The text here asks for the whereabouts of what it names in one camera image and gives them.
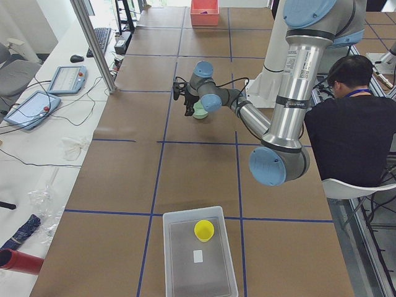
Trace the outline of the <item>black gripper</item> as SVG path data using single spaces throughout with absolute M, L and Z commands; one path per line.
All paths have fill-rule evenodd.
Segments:
M 194 104 L 198 102 L 198 96 L 191 94 L 188 90 L 184 92 L 184 106 L 186 107 L 185 116 L 194 114 Z

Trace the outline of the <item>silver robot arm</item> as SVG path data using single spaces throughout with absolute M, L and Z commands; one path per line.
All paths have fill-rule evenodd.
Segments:
M 184 97 L 186 116 L 195 103 L 206 112 L 225 106 L 261 142 L 249 157 L 253 177 L 266 186 L 300 178 L 309 154 L 299 140 L 319 64 L 328 48 L 351 46 L 363 37 L 365 1 L 281 1 L 272 31 L 277 92 L 273 116 L 264 116 L 250 91 L 219 87 L 209 62 L 198 62 L 187 82 L 174 82 L 173 96 Z

